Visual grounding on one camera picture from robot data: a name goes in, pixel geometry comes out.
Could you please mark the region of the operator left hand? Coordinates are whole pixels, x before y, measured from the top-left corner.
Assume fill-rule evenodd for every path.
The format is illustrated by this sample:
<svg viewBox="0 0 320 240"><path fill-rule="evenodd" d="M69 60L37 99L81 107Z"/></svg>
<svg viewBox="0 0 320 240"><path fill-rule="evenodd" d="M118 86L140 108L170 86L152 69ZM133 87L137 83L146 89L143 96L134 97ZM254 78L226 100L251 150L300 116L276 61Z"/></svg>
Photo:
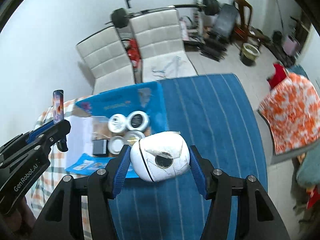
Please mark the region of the operator left hand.
<svg viewBox="0 0 320 240"><path fill-rule="evenodd" d="M1 214L0 239L29 239L36 218L24 197L10 215Z"/></svg>

